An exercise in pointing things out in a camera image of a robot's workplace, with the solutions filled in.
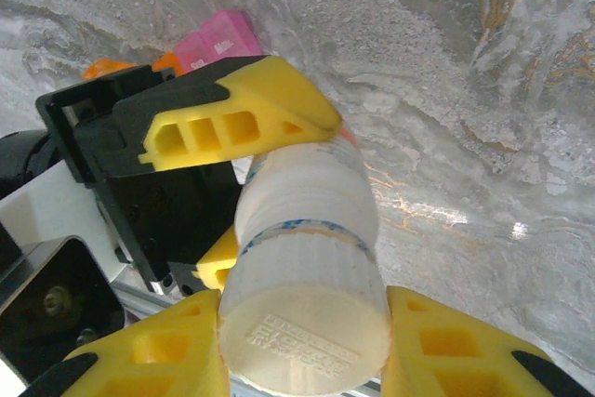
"bottle cap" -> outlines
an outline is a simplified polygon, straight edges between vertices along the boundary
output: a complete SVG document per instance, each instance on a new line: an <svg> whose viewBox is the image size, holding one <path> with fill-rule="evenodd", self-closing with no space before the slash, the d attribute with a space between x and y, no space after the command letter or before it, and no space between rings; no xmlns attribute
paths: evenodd
<svg viewBox="0 0 595 397"><path fill-rule="evenodd" d="M352 390L389 354L377 266L351 241L328 234L293 232L251 247L231 269L219 317L230 372L272 394Z"/></svg>

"pink box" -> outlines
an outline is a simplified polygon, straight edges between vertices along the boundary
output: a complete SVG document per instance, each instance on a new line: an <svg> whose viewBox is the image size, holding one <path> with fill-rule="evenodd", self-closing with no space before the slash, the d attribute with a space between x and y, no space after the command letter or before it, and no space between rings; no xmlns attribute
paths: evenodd
<svg viewBox="0 0 595 397"><path fill-rule="evenodd" d="M182 39L174 49L174 54L185 73L213 62L200 33L190 33Z"/></svg>
<svg viewBox="0 0 595 397"><path fill-rule="evenodd" d="M201 35L213 60L262 54L250 20L243 11L218 11L203 24Z"/></svg>
<svg viewBox="0 0 595 397"><path fill-rule="evenodd" d="M250 20L243 11L221 10L207 20L200 32L186 36L174 53L184 72L230 56L262 54Z"/></svg>

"bolt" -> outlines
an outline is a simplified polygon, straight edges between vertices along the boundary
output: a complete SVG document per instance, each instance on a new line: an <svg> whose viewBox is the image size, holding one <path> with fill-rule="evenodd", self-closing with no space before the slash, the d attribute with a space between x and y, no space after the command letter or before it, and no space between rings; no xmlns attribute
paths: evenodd
<svg viewBox="0 0 595 397"><path fill-rule="evenodd" d="M91 343L93 341L95 341L98 337L97 333L90 328L85 328L83 330L81 330L81 333L79 334L78 338L76 339L76 347L80 348L81 346Z"/></svg>
<svg viewBox="0 0 595 397"><path fill-rule="evenodd" d="M60 316L71 309L71 294L60 286L50 288L44 298L44 310L49 316Z"/></svg>
<svg viewBox="0 0 595 397"><path fill-rule="evenodd" d="M169 273L161 282L163 287L168 288L174 283L174 278L172 277L171 273Z"/></svg>
<svg viewBox="0 0 595 397"><path fill-rule="evenodd" d="M139 217L140 217L139 206L131 205L128 208L128 211L126 213L126 220L128 220L128 223L135 223L137 220L139 220Z"/></svg>
<svg viewBox="0 0 595 397"><path fill-rule="evenodd" d="M149 254L154 253L156 249L157 249L157 243L155 242L154 239L147 239L145 244L142 246L142 251L144 251L145 253L149 253Z"/></svg>

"white plastic bottle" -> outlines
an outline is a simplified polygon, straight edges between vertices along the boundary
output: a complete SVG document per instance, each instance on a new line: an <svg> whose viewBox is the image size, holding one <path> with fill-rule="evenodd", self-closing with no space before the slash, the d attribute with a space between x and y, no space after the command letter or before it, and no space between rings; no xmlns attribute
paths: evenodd
<svg viewBox="0 0 595 397"><path fill-rule="evenodd" d="M341 393L386 362L377 208L347 131L255 157L238 203L240 245L219 306L231 372L278 395Z"/></svg>

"gray marble countertop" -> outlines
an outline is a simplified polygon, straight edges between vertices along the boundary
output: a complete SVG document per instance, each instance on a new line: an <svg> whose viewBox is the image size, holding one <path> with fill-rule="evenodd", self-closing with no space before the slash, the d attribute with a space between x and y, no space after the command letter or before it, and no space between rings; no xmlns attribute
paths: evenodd
<svg viewBox="0 0 595 397"><path fill-rule="evenodd" d="M360 139L379 264L595 390L595 0L0 0L0 135L98 58L151 62L224 7Z"/></svg>

